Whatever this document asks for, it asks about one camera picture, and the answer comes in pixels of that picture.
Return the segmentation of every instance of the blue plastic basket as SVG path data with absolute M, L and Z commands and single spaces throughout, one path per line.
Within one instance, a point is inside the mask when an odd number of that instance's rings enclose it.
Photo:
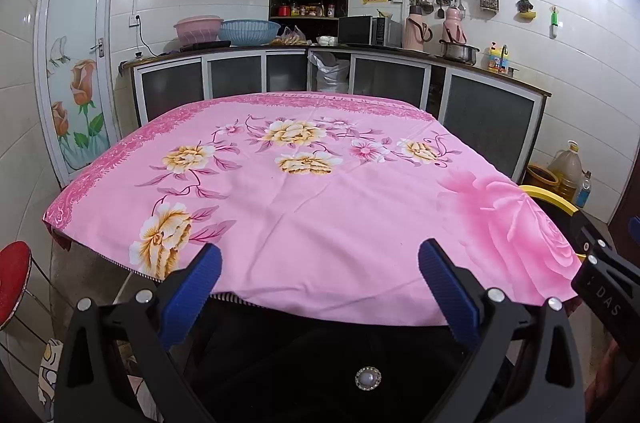
M 260 46 L 268 44 L 278 35 L 280 25 L 269 20 L 244 18 L 226 20 L 220 27 L 218 38 L 234 46 Z

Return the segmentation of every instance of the yellow rim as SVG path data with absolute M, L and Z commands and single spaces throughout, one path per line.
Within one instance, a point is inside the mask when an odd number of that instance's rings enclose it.
M 566 199 L 560 197 L 558 194 L 555 194 L 549 190 L 545 190 L 540 187 L 534 187 L 533 185 L 520 185 L 520 188 L 527 193 L 529 197 L 534 199 L 540 199 L 546 201 L 547 203 L 551 203 L 552 205 L 558 207 L 563 212 L 568 213 L 569 215 L 574 215 L 575 212 L 578 211 L 578 207 L 572 205 Z M 577 253 L 578 259 L 582 262 L 586 259 L 586 255 L 583 253 Z

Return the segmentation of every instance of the red stool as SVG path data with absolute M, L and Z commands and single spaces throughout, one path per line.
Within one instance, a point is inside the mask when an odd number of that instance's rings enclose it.
M 5 247 L 2 251 L 0 251 L 0 331 L 13 319 L 15 318 L 20 324 L 27 328 L 27 330 L 35 336 L 42 343 L 47 345 L 47 342 L 39 336 L 35 331 L 33 331 L 27 324 L 20 320 L 15 312 L 20 305 L 20 301 L 25 293 L 30 295 L 42 309 L 44 309 L 50 317 L 51 311 L 47 308 L 39 298 L 36 297 L 33 293 L 31 293 L 27 289 L 27 283 L 29 281 L 29 276 L 31 273 L 31 264 L 34 264 L 38 269 L 40 274 L 45 278 L 45 280 L 49 283 L 49 285 L 65 300 L 65 302 L 71 307 L 71 304 L 66 300 L 64 295 L 58 291 L 58 289 L 53 286 L 49 278 L 42 271 L 38 263 L 33 260 L 31 256 L 31 249 L 27 246 L 26 243 L 22 241 L 16 241 L 15 243 L 9 244 L 9 246 Z M 29 367 L 27 367 L 19 358 L 17 358 L 14 353 L 9 351 L 2 343 L 0 343 L 0 347 L 2 347 L 7 353 L 9 353 L 18 363 L 20 363 L 23 367 L 27 368 L 33 374 L 36 372 L 32 371 Z

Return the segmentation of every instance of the yellow flower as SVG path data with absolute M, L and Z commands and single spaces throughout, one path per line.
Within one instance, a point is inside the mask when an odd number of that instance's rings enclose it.
M 280 158 L 276 158 L 278 167 L 283 172 L 290 174 L 330 174 L 334 165 L 342 163 L 342 158 L 334 158 L 325 151 L 316 152 L 299 152 L 293 156 L 282 154 Z
M 145 275 L 165 279 L 178 262 L 178 252 L 189 242 L 191 216 L 176 203 L 161 204 L 140 229 L 140 241 L 129 246 L 129 260 Z
M 398 146 L 401 148 L 402 154 L 418 163 L 428 164 L 438 159 L 434 150 L 423 142 L 412 142 L 412 140 L 401 138 Z
M 261 139 L 278 145 L 287 145 L 287 143 L 309 145 L 325 136 L 326 129 L 316 126 L 313 122 L 285 120 L 273 122 Z
M 216 148 L 210 145 L 183 145 L 172 150 L 164 158 L 162 164 L 166 165 L 166 169 L 174 174 L 184 174 L 188 169 L 204 168 L 213 156 Z

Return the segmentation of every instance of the pink plastic basin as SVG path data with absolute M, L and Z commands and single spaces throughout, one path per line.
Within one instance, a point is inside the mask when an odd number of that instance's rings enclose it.
M 199 15 L 179 20 L 174 25 L 180 44 L 188 46 L 196 42 L 213 42 L 218 38 L 224 19 L 217 15 Z

